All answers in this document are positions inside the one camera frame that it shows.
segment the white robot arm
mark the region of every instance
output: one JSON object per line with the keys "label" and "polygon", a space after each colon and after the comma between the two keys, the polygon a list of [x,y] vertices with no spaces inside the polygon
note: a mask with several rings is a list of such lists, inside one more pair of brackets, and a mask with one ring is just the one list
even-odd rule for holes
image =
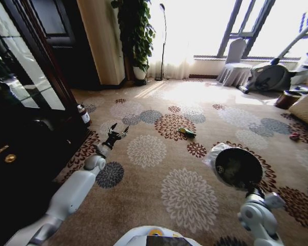
{"label": "white robot arm", "polygon": [[6,246],[41,245],[80,207],[96,176],[105,168],[106,158],[114,143],[127,135],[129,127],[119,134],[113,131],[116,125],[108,129],[108,139],[97,145],[97,154],[85,161],[83,170],[75,171],[54,194],[46,214],[37,222],[17,231]]}
{"label": "white robot arm", "polygon": [[276,232],[277,220],[271,212],[272,208],[284,205],[284,200],[274,192],[266,197],[257,189],[248,193],[238,217],[243,227],[253,234],[254,246],[284,245]]}
{"label": "white robot arm", "polygon": [[[80,207],[92,188],[96,176],[105,168],[105,159],[115,141],[127,134],[128,128],[119,134],[113,131],[115,126],[116,124],[109,129],[108,139],[97,145],[97,154],[85,161],[83,170],[74,172],[54,194],[46,214],[34,224],[19,230],[6,243],[6,246],[42,245],[59,229],[63,221]],[[259,189],[251,188],[248,192],[246,202],[242,205],[238,216],[241,224],[252,232],[255,238],[254,246],[283,245],[276,233],[277,221],[271,209],[284,205],[284,201],[276,193],[265,197]],[[131,229],[114,246],[147,245],[148,240],[155,241],[156,244],[153,245],[182,242],[182,245],[199,246],[193,239],[185,238],[178,232],[149,225]]]}

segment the brass knob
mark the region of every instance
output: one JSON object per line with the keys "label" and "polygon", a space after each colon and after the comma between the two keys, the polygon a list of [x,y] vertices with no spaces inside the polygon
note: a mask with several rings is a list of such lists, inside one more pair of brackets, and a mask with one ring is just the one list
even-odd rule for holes
{"label": "brass knob", "polygon": [[13,161],[16,160],[16,158],[17,157],[14,154],[9,154],[9,155],[6,156],[5,162],[6,163],[12,163]]}

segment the window frame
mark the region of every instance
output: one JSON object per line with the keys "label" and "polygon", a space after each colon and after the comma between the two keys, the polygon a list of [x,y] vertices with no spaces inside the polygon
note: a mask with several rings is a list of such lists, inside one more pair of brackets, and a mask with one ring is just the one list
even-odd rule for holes
{"label": "window frame", "polygon": [[[255,41],[256,41],[260,31],[261,31],[261,28],[264,25],[264,23],[265,23],[268,15],[269,15],[272,7],[273,7],[275,1],[276,0],[265,0],[264,4],[262,6],[262,9],[261,9],[261,11],[260,11],[260,13],[259,13],[259,15],[256,19],[256,22],[253,25],[252,31],[251,32],[243,32],[245,25],[246,25],[246,22],[248,21],[248,18],[251,14],[251,11],[253,10],[253,6],[256,2],[256,0],[252,0],[249,4],[249,8],[248,8],[248,10],[247,10],[247,12],[244,16],[244,19],[242,21],[239,32],[233,33],[232,29],[233,29],[237,15],[239,13],[239,10],[240,10],[242,2],[243,2],[243,0],[236,0],[217,55],[194,55],[194,58],[195,59],[196,58],[218,58],[218,59],[227,58],[227,56],[224,55],[224,52],[227,48],[228,41],[230,39],[243,38],[243,39],[248,39],[248,42],[247,42],[245,50],[243,52],[242,59],[253,59],[253,60],[273,59],[274,57],[271,57],[271,56],[249,56],[248,54],[250,53],[251,48],[252,48],[253,44],[255,43]],[[300,59],[299,57],[284,57],[283,58],[283,60],[299,60],[299,59]]]}

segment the bottle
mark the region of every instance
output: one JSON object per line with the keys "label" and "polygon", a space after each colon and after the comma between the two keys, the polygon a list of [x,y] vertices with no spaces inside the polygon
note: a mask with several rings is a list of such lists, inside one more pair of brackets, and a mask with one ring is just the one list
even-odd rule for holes
{"label": "bottle", "polygon": [[90,116],[86,110],[86,108],[82,104],[78,104],[78,112],[84,122],[84,124],[89,127],[90,126]]}

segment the beige wall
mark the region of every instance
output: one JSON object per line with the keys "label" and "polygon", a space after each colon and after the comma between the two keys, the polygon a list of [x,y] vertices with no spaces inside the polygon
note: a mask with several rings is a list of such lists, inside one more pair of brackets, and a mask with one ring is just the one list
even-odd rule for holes
{"label": "beige wall", "polygon": [[119,85],[124,65],[117,10],[110,0],[78,0],[92,56],[102,85]]}

